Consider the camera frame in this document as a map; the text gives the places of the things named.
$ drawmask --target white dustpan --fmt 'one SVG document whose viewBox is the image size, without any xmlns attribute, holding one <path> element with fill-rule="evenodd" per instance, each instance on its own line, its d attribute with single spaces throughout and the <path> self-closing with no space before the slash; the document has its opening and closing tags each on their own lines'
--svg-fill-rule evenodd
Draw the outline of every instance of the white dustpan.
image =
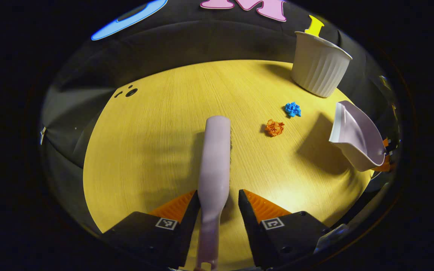
<svg viewBox="0 0 434 271">
<path fill-rule="evenodd" d="M 358 171 L 366 171 L 384 163 L 386 149 L 376 125 L 348 101 L 336 103 L 329 142 L 340 148 Z"/>
</svg>

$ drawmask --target black background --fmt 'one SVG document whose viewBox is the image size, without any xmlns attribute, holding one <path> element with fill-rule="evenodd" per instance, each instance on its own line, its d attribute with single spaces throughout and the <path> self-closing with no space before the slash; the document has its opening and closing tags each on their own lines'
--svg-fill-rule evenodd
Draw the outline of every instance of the black background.
<svg viewBox="0 0 434 271">
<path fill-rule="evenodd" d="M 36 126 L 44 89 L 95 32 L 142 1 L 0 2 L 0 269 L 145 269 L 88 235 L 46 193 Z M 317 268 L 434 269 L 434 2 L 301 1 L 393 60 L 415 103 L 417 156 L 398 203 Z"/>
</svg>

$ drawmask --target white ceramic cup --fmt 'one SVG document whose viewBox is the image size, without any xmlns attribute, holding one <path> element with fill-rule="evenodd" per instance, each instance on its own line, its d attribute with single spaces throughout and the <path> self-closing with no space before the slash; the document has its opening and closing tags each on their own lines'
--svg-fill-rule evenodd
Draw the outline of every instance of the white ceramic cup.
<svg viewBox="0 0 434 271">
<path fill-rule="evenodd" d="M 311 93 L 324 98 L 331 96 L 353 58 L 323 38 L 295 33 L 296 53 L 291 78 Z"/>
</svg>

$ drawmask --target orange crumpled paper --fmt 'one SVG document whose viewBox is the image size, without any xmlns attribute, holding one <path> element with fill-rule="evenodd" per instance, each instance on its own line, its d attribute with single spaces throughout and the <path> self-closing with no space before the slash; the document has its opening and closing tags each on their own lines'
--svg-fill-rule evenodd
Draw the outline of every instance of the orange crumpled paper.
<svg viewBox="0 0 434 271">
<path fill-rule="evenodd" d="M 283 122 L 275 122 L 272 119 L 270 119 L 267 122 L 266 131 L 271 137 L 275 137 L 278 136 L 279 134 L 282 134 L 283 130 L 284 130 Z"/>
</svg>

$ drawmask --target pink letter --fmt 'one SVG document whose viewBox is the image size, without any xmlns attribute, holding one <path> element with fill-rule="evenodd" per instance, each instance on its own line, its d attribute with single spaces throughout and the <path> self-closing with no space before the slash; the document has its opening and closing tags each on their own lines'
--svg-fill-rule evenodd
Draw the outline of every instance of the pink letter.
<svg viewBox="0 0 434 271">
<path fill-rule="evenodd" d="M 284 0 L 236 0 L 243 10 L 251 10 L 258 3 L 262 2 L 262 7 L 257 9 L 257 13 L 281 22 L 286 21 L 282 5 Z"/>
<path fill-rule="evenodd" d="M 200 3 L 200 6 L 205 9 L 231 9 L 234 4 L 228 0 L 208 0 Z"/>
</svg>

